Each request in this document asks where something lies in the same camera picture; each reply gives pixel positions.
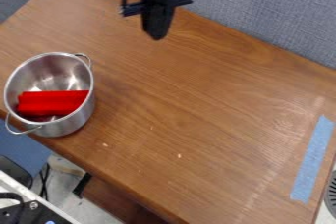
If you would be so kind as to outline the stainless steel pot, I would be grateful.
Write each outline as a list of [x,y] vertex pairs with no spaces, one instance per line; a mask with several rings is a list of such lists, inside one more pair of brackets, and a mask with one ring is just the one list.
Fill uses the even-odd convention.
[[[65,116],[22,116],[15,111],[25,91],[87,90],[79,107]],[[5,127],[14,134],[55,138],[75,132],[94,111],[91,59],[82,53],[47,52],[27,59],[11,72],[3,86]]]

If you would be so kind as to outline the red block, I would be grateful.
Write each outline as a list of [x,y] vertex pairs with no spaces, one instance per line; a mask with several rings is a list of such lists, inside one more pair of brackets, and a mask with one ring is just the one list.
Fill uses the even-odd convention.
[[25,91],[18,95],[15,111],[27,117],[65,116],[82,104],[87,90]]

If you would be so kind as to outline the blue tape strip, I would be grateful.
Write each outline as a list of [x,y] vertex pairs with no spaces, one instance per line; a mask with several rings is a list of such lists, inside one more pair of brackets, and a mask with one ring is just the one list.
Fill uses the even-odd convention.
[[303,204],[307,204],[311,195],[321,162],[334,128],[336,122],[330,121],[323,115],[321,115],[309,138],[290,192],[290,200],[299,201]]

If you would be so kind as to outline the black table leg bracket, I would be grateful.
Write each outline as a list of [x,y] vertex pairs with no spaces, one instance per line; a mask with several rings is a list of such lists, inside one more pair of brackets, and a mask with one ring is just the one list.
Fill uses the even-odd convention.
[[89,183],[91,179],[91,175],[89,173],[85,173],[82,178],[79,179],[77,185],[74,186],[73,190],[71,190],[71,193],[78,197],[81,198],[82,197],[82,192],[83,192],[83,189]]

